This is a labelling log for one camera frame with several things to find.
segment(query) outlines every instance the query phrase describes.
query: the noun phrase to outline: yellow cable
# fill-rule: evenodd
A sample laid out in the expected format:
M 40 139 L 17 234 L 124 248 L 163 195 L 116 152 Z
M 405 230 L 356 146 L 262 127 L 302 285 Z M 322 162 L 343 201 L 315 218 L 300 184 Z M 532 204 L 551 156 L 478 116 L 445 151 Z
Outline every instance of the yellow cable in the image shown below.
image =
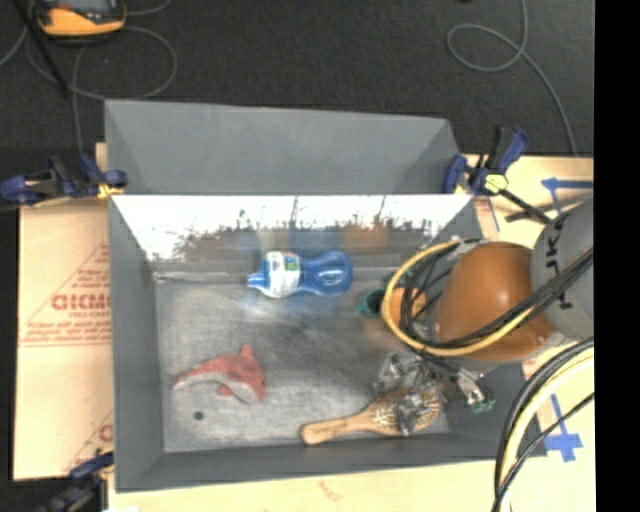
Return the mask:
M 531 420 L 540 409 L 540 406 L 549 399 L 554 391 L 562 384 L 567 382 L 576 373 L 579 373 L 587 368 L 593 367 L 594 364 L 594 352 L 593 349 L 587 352 L 586 356 L 580 357 L 576 362 L 574 360 L 568 361 L 565 366 L 560 368 L 554 376 L 545 382 L 540 389 L 532 396 L 531 400 L 526 407 L 522 409 L 522 412 L 518 416 L 518 419 L 511 429 L 509 439 L 504 451 L 504 457 L 502 467 L 500 468 L 500 483 L 504 481 L 504 478 L 509 473 L 509 470 L 517 460 L 518 448 L 524 436 L 524 433 L 531 423 Z M 505 504 L 509 501 L 508 495 L 505 495 L 499 511 L 508 510 L 505 508 Z
M 396 324 L 396 322 L 394 322 L 394 320 L 393 320 L 393 318 L 391 316 L 391 295 L 393 293 L 393 289 L 395 288 L 396 284 L 398 283 L 400 278 L 404 275 L 404 273 L 409 268 L 411 268 L 411 266 L 413 266 L 416 262 L 420 261 L 421 259 L 426 258 L 430 254 L 433 254 L 433 253 L 438 252 L 438 251 L 442 251 L 444 249 L 447 249 L 447 248 L 452 247 L 452 246 L 454 246 L 456 244 L 459 244 L 459 243 L 460 242 L 458 242 L 458 241 L 452 241 L 452 242 L 444 242 L 444 243 L 441 243 L 441 244 L 437 244 L 437 245 L 429 247 L 429 248 L 427 248 L 427 249 L 425 249 L 423 251 L 420 251 L 417 254 L 415 254 L 414 256 L 412 256 L 411 258 L 409 258 L 395 272 L 395 274 L 392 276 L 391 280 L 389 281 L 389 284 L 387 285 L 387 288 L 385 290 L 384 298 L 382 300 L 382 306 L 380 308 L 380 314 L 381 314 L 383 320 L 386 322 L 386 324 L 389 326 L 389 328 L 393 331 L 393 333 L 396 336 L 398 336 L 398 338 L 400 338 L 407 345 L 409 345 L 409 346 L 411 346 L 411 347 L 413 347 L 413 348 L 415 348 L 417 350 L 428 352 L 429 354 L 433 354 L 433 355 L 436 355 L 436 356 L 443 356 L 443 357 L 464 356 L 466 354 L 470 354 L 470 353 L 476 352 L 477 350 L 480 350 L 482 348 L 488 347 L 489 345 L 492 345 L 496 341 L 500 340 L 503 336 L 505 336 L 506 334 L 511 332 L 513 329 L 515 329 L 520 324 L 520 322 L 524 318 L 526 318 L 527 315 L 529 315 L 529 313 L 533 310 L 533 308 L 529 308 L 529 309 L 523 311 L 517 317 L 515 317 L 513 320 L 511 320 L 508 323 L 505 323 L 505 325 L 503 325 L 497 331 L 494 331 L 493 333 L 489 334 L 488 336 L 477 338 L 475 341 L 473 341 L 472 343 L 470 343 L 469 345 L 467 345 L 465 347 L 453 348 L 453 347 L 447 347 L 446 345 L 443 345 L 442 347 L 431 347 L 429 345 L 425 345 L 424 343 L 420 343 L 419 341 L 416 341 L 416 340 L 412 339 L 406 333 L 404 333 L 400 329 L 398 324 Z

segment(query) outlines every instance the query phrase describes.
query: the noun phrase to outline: blue baby bottle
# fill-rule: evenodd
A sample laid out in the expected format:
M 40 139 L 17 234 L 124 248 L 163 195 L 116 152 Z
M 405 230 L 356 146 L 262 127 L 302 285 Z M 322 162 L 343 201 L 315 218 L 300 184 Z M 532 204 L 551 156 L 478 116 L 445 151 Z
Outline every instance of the blue baby bottle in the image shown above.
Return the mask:
M 247 285 L 276 299 L 298 292 L 333 297 L 347 291 L 352 281 L 351 260 L 341 251 L 328 251 L 312 259 L 292 251 L 270 251 L 262 258 L 258 272 L 249 275 Z

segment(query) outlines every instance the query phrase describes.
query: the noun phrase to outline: dark floor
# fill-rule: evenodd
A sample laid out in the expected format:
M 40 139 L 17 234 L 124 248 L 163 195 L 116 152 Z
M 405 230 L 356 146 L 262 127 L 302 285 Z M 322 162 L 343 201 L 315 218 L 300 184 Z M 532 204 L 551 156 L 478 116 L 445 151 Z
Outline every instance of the dark floor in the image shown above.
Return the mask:
M 135 14 L 164 1 L 128 0 L 128 7 Z M 79 91 L 78 122 L 73 97 L 63 98 L 34 69 L 46 71 L 31 39 L 11 51 L 24 25 L 12 2 L 6 4 L 0 179 L 40 170 L 52 153 L 91 150 L 104 136 L 101 97 L 149 93 L 175 101 L 443 117 L 467 153 L 487 151 L 497 125 L 515 125 L 529 136 L 529 153 L 593 156 L 595 0 L 174 0 L 160 12 L 130 16 L 127 30 L 106 43 L 84 50 L 47 44 Z M 461 24 L 476 28 L 450 32 Z M 454 57 L 448 35 L 468 64 Z M 0 510 L 20 511 L 62 483 L 7 483 L 16 233 L 11 214 L 0 220 Z

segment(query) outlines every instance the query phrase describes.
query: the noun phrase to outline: pink toy fish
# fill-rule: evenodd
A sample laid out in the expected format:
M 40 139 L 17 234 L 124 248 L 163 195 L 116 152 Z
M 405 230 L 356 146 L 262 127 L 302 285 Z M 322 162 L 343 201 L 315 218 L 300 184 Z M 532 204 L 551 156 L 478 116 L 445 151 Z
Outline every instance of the pink toy fish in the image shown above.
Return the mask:
M 249 345 L 243 345 L 239 354 L 214 357 L 179 375 L 173 389 L 209 381 L 220 384 L 219 394 L 235 395 L 249 404 L 259 402 L 265 395 L 264 372 Z

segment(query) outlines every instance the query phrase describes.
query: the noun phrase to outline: gray bin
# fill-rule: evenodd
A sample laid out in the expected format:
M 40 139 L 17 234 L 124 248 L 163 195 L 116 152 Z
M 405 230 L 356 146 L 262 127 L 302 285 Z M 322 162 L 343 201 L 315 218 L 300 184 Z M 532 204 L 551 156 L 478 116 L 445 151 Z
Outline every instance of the gray bin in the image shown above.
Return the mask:
M 433 195 L 456 153 L 446 121 L 109 101 L 106 123 L 109 167 L 130 177 L 110 204 L 119 491 L 495 456 L 519 366 L 486 377 L 491 412 L 452 404 L 419 435 L 316 447 L 298 436 L 302 423 L 364 408 L 383 362 L 407 350 L 358 314 L 367 291 L 426 243 L 481 236 L 468 198 Z M 371 202 L 390 221 L 382 230 L 363 214 Z M 264 204 L 287 212 L 282 226 L 243 224 Z M 294 204 L 313 228 L 292 221 Z M 244 282 L 272 248 L 339 248 L 354 283 L 339 297 L 274 302 Z M 245 342 L 265 370 L 262 402 L 218 400 L 209 384 L 171 390 L 180 371 Z

